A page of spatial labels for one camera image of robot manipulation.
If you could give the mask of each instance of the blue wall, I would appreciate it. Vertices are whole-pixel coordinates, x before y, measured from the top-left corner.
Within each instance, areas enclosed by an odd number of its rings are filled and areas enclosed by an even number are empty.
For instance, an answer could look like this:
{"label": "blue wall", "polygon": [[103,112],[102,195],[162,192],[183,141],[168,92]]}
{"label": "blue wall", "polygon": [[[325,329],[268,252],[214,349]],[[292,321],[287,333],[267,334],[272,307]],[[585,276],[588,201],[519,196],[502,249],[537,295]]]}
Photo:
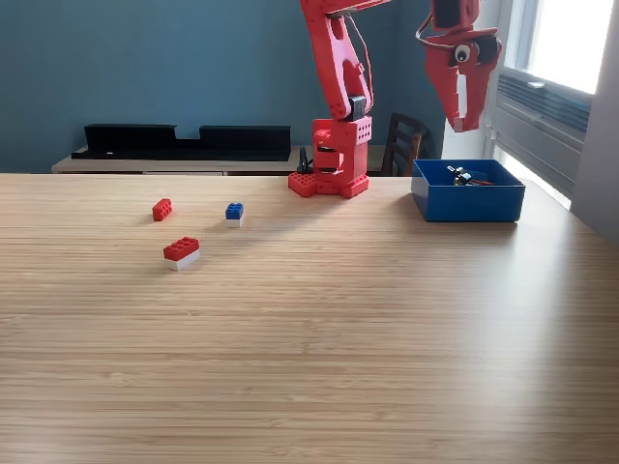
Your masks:
{"label": "blue wall", "polygon": [[[355,16],[373,64],[374,143],[395,110],[442,119],[423,107],[436,101],[413,44],[418,3]],[[328,112],[298,0],[0,0],[0,170],[48,172],[91,123],[177,124],[179,136],[291,125],[300,144],[317,117]]]}
{"label": "blue wall", "polygon": [[426,50],[415,40],[419,26],[429,13],[430,2],[400,0],[396,5],[398,79],[394,111],[426,124],[434,142],[434,155],[440,154],[445,134],[445,114],[438,95],[427,79]]}

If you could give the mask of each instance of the wire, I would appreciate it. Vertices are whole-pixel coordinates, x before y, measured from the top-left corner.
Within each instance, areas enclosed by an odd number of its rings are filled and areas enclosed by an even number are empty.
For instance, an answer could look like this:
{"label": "wire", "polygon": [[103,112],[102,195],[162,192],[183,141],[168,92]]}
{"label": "wire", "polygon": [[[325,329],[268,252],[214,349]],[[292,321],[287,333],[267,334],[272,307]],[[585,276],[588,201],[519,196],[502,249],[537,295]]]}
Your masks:
{"label": "wire", "polygon": [[441,50],[453,50],[454,47],[452,45],[444,45],[442,43],[432,43],[422,37],[422,33],[427,29],[427,27],[430,25],[433,19],[434,19],[434,15],[430,13],[427,16],[426,21],[424,21],[424,24],[422,24],[422,27],[420,27],[419,30],[417,31],[417,35],[416,35],[417,40],[426,46],[431,46],[432,48],[439,48]]}
{"label": "wire", "polygon": [[311,174],[313,170],[311,169],[311,164],[313,163],[313,159],[308,160],[308,150],[306,147],[301,147],[299,151],[299,167],[297,167],[297,172],[299,174]]}
{"label": "wire", "polygon": [[359,32],[359,28],[357,27],[357,24],[355,24],[355,20],[352,18],[352,16],[350,14],[347,14],[346,18],[348,18],[348,20],[352,24],[352,27],[355,30],[355,32],[357,33],[357,37],[359,37],[359,40],[361,41],[361,44],[362,44],[362,46],[364,48],[364,52],[365,52],[365,55],[366,55],[366,69],[368,70],[369,97],[371,98],[371,103],[369,104],[369,109],[372,109],[374,107],[374,86],[373,86],[372,80],[371,80],[371,63],[369,62],[368,46],[366,45],[366,41],[364,41],[364,38],[361,35],[361,32]]}

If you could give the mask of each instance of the red robotic arm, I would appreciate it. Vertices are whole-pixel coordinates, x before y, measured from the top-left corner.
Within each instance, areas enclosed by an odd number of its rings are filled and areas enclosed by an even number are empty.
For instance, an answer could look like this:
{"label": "red robotic arm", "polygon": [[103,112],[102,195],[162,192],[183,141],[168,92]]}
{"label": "red robotic arm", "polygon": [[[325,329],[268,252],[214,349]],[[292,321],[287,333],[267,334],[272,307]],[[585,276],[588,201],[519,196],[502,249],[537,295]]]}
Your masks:
{"label": "red robotic arm", "polygon": [[[290,175],[288,185],[302,196],[317,193],[350,198],[368,188],[373,89],[368,49],[350,14],[391,0],[300,0],[308,24],[314,61],[332,120],[312,126],[313,172]],[[427,47],[427,73],[456,131],[479,127],[490,73],[501,44],[496,29],[474,31],[480,0],[431,0],[432,12],[417,34]],[[346,20],[365,49],[366,70],[353,47]],[[442,36],[422,38],[431,23]],[[466,76],[465,99],[458,81]]]}

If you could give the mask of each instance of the wooden chair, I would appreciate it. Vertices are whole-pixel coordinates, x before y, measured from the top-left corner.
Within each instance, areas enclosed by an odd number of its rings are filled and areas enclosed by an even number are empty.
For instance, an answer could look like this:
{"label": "wooden chair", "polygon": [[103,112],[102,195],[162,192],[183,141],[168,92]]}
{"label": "wooden chair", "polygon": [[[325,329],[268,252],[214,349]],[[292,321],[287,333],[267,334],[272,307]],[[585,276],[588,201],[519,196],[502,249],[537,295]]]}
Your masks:
{"label": "wooden chair", "polygon": [[381,175],[412,177],[413,162],[426,157],[422,150],[428,138],[429,131],[424,124],[403,114],[394,113],[389,126]]}

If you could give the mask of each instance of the blue bin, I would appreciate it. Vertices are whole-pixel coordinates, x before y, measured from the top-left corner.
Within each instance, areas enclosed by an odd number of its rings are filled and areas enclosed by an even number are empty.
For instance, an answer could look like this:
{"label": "blue bin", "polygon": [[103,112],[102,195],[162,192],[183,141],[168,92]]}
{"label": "blue bin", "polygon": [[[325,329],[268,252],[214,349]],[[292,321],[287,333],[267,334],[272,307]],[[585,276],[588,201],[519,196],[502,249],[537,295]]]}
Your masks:
{"label": "blue bin", "polygon": [[[487,174],[494,186],[455,186],[447,169]],[[429,222],[515,222],[524,184],[494,159],[420,159],[413,169],[413,196]]]}

